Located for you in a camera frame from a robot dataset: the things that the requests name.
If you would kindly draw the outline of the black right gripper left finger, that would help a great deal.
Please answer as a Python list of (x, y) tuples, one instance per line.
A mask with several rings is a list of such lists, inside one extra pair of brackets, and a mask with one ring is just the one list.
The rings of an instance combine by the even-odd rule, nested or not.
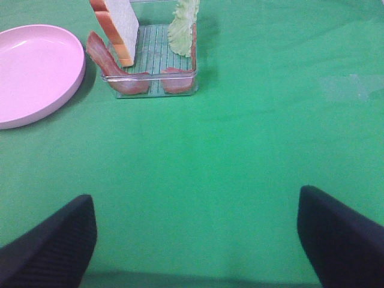
[(80, 195), (1, 248), (1, 287), (79, 287), (96, 242), (93, 199)]

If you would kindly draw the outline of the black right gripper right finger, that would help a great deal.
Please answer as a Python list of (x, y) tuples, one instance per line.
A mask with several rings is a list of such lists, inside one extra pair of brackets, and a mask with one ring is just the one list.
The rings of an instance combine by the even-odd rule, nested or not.
[(306, 185), (297, 231), (322, 287), (383, 287), (383, 226)]

